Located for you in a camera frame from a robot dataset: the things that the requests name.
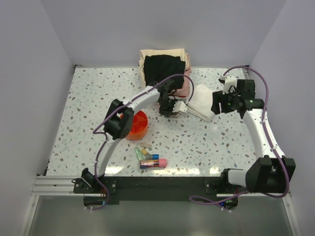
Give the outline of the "orange round divided organizer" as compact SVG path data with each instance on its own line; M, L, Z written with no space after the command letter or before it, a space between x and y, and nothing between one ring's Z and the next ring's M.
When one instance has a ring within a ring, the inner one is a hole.
M148 117L143 111L137 112L133 117L131 131L127 135L127 139L137 141L145 137L148 131Z

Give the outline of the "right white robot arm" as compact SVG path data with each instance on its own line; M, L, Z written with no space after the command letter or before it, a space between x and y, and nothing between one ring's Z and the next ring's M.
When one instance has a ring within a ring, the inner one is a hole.
M219 181L221 191L231 193L240 186L251 193L285 196L296 164L279 147L269 124L265 102L255 96L254 80L221 76L219 81L223 89L213 92L212 112L218 115L236 111L250 133L256 154L256 161L248 170L223 170Z

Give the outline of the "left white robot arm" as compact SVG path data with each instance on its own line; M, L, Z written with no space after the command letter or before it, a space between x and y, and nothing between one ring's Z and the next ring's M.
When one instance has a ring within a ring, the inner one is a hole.
M145 87L127 101L118 99L112 101L104 121L93 131L95 135L104 135L105 140L96 154L92 167L86 167L81 174L85 188L91 193L96 193L101 189L108 191L102 179L107 164L118 143L132 131L132 123L138 112L157 102L161 115L170 117L178 113L174 111L178 100L170 98L176 88L174 77L175 75L169 76L154 86Z

